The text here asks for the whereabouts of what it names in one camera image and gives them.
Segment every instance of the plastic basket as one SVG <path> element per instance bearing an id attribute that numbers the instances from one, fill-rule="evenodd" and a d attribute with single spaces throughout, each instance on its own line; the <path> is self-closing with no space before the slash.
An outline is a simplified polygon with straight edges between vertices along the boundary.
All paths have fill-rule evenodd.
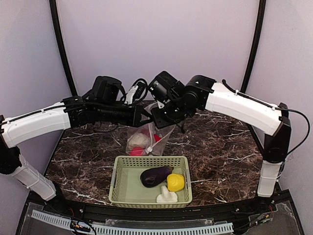
<path id="1" fill-rule="evenodd" d="M 146 188 L 140 181 L 143 171 L 161 166 L 174 167 L 173 173 L 185 177 L 185 188 L 176 192 L 178 202 L 157 203 L 157 196 L 161 194 L 161 186 Z M 170 209 L 184 208 L 192 201 L 191 181 L 187 158 L 184 156 L 171 157 L 130 157 L 119 156 L 115 159 L 112 174 L 109 200 L 113 205 L 123 208 L 140 209 Z"/>

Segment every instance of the black pole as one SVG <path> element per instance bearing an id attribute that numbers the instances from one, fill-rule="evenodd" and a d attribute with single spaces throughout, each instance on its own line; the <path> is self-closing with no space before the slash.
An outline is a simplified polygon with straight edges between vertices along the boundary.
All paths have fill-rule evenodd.
<path id="1" fill-rule="evenodd" d="M 77 95 L 77 90 L 74 84 L 72 73 L 69 68 L 67 54 L 66 54 L 65 47 L 64 47 L 63 37 L 61 33 L 61 26 L 60 26 L 60 21 L 59 21 L 59 15 L 58 15 L 58 9 L 57 9 L 57 3 L 56 3 L 56 0 L 50 0 L 49 2 L 50 2 L 50 10 L 51 10 L 52 22 L 53 22 L 53 27 L 54 27 L 54 33 L 55 33 L 55 37 L 57 40 L 64 72 L 67 77 L 67 83 L 68 83 L 70 92 L 72 93 L 72 96 L 75 96 Z"/>
<path id="2" fill-rule="evenodd" d="M 258 50 L 258 45 L 259 45 L 261 31 L 262 31 L 264 12 L 265 12 L 265 5 L 266 5 L 266 0 L 260 0 L 258 17 L 256 20 L 256 26 L 255 26 L 250 56 L 249 56 L 248 64 L 246 66 L 246 73 L 244 76 L 244 80 L 243 80 L 243 83 L 242 83 L 241 88 L 240 88 L 240 92 L 242 92 L 242 93 L 246 93 L 246 89 L 248 87 L 248 83 L 250 80 L 256 52 Z"/>

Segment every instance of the red object in bag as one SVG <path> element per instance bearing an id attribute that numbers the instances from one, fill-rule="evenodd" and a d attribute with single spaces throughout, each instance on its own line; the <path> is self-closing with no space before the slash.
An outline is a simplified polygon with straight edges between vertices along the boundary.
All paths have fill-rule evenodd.
<path id="1" fill-rule="evenodd" d="M 135 147 L 131 150 L 130 155 L 131 156 L 142 156 L 144 150 L 140 147 Z"/>
<path id="2" fill-rule="evenodd" d="M 159 142 L 162 138 L 156 134 L 154 134 L 154 137 L 155 137 L 155 141 L 156 142 Z"/>

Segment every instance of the basket handle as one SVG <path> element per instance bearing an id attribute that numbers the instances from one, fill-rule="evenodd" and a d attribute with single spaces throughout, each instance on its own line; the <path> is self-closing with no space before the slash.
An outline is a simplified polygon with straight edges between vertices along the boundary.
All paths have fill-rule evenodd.
<path id="1" fill-rule="evenodd" d="M 190 179 L 190 171 L 186 169 L 186 177 L 187 177 L 187 187 L 191 188 L 191 179 Z"/>
<path id="2" fill-rule="evenodd" d="M 111 178 L 111 185 L 113 188 L 115 188 L 115 180 L 116 180 L 116 168 L 113 169 L 112 178 Z"/>

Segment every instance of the yellow toy vegetable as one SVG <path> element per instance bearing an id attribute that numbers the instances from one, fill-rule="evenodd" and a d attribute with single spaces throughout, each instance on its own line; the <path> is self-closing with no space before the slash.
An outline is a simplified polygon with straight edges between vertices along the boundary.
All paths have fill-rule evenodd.
<path id="1" fill-rule="evenodd" d="M 167 188 L 170 192 L 181 191 L 185 187 L 185 178 L 180 174 L 170 174 L 167 176 Z"/>

